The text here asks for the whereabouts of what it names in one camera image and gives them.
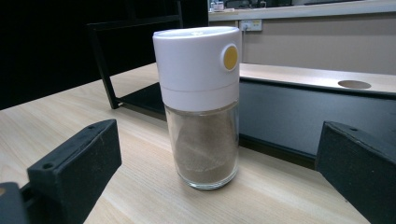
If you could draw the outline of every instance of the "beige wall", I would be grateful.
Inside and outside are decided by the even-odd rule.
[[[396,13],[263,20],[244,63],[396,75]]]

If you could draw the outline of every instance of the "electrical outlet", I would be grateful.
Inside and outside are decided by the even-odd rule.
[[[261,31],[262,30],[262,20],[240,21],[239,29],[241,31]]]

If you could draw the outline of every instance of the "circular hole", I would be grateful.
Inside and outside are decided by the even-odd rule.
[[[43,165],[43,169],[45,169],[45,170],[48,170],[48,169],[50,169],[52,167],[53,167],[53,164],[50,163],[50,162]]]
[[[359,89],[359,90],[371,88],[371,85],[368,84],[367,82],[356,81],[356,80],[339,81],[338,85],[345,87],[345,88]]]
[[[6,193],[6,189],[0,188],[0,196]]]

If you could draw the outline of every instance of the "spice grinder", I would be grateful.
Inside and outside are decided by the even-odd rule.
[[[220,188],[237,171],[241,39],[227,26],[153,35],[175,166],[196,189]]]

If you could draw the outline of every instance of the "white plastic lid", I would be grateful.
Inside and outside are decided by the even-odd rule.
[[[241,33],[214,26],[153,36],[163,102],[177,110],[207,111],[239,98]]]

